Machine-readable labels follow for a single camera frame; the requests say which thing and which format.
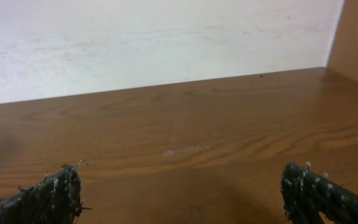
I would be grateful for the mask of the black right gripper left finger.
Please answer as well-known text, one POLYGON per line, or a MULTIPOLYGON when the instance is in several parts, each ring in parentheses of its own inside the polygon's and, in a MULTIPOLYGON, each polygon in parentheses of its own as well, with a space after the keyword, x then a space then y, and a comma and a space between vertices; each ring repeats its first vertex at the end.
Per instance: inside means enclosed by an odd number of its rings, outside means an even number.
POLYGON ((0 224, 73 223, 83 211, 81 179, 73 165, 62 165, 28 189, 0 202, 0 224))

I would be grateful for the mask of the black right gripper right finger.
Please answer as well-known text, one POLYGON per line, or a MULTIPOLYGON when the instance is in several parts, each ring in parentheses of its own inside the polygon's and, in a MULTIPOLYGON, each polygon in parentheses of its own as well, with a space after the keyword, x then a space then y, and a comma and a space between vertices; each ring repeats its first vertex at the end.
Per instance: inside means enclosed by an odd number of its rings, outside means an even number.
POLYGON ((358 195, 296 163, 288 163, 281 174, 280 192, 285 216, 292 223, 358 224, 358 195))

